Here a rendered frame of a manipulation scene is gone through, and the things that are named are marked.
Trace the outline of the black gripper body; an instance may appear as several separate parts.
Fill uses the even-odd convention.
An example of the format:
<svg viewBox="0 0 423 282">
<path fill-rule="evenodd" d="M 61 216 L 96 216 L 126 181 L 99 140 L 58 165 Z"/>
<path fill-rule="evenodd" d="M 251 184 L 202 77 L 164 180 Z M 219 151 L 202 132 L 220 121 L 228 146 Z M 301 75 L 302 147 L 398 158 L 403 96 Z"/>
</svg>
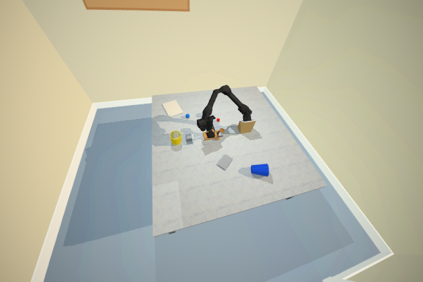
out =
<svg viewBox="0 0 423 282">
<path fill-rule="evenodd" d="M 213 129 L 213 124 L 212 125 L 206 125 L 206 127 L 207 127 L 207 131 L 208 131 L 208 133 L 207 133 L 207 137 L 208 138 L 212 138 L 212 137 L 215 137 L 215 133 L 212 131 L 212 129 Z"/>
</svg>

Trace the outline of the yellow mug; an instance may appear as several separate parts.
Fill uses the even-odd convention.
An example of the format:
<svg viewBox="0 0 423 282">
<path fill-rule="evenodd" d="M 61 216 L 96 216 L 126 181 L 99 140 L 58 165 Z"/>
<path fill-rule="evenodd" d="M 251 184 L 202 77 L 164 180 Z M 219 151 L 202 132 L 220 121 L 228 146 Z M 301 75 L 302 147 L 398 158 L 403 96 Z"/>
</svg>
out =
<svg viewBox="0 0 423 282">
<path fill-rule="evenodd" d="M 177 146 L 181 144 L 181 133 L 179 131 L 172 131 L 170 138 L 173 145 Z"/>
</svg>

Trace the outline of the blue cylinder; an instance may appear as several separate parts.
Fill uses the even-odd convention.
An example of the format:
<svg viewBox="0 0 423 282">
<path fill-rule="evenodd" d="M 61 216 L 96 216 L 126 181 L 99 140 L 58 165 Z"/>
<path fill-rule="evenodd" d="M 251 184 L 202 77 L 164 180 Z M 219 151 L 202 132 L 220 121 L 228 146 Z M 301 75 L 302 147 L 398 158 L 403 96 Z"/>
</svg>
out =
<svg viewBox="0 0 423 282">
<path fill-rule="evenodd" d="M 252 165 L 251 166 L 251 173 L 268 177 L 269 176 L 269 166 L 268 166 L 268 164 Z"/>
</svg>

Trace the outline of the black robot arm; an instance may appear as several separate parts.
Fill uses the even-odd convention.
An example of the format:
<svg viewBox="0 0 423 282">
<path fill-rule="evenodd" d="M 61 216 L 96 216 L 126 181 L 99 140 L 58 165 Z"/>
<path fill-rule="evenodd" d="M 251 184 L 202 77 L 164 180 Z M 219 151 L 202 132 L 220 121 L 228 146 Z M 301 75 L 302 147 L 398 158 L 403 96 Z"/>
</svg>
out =
<svg viewBox="0 0 423 282">
<path fill-rule="evenodd" d="M 240 111 L 243 114 L 243 121 L 251 121 L 251 113 L 252 111 L 249 109 L 249 107 L 245 104 L 243 104 L 232 92 L 228 85 L 224 85 L 219 89 L 213 90 L 213 93 L 211 95 L 211 98 L 208 102 L 208 105 L 204 108 L 202 118 L 197 120 L 197 126 L 200 128 L 201 131 L 205 131 L 207 129 L 206 125 L 212 125 L 213 120 L 215 119 L 215 116 L 211 116 L 212 110 L 213 110 L 213 104 L 215 102 L 215 99 L 217 98 L 217 95 L 219 93 L 223 93 L 224 95 L 227 95 L 237 106 L 238 111 Z"/>
</svg>

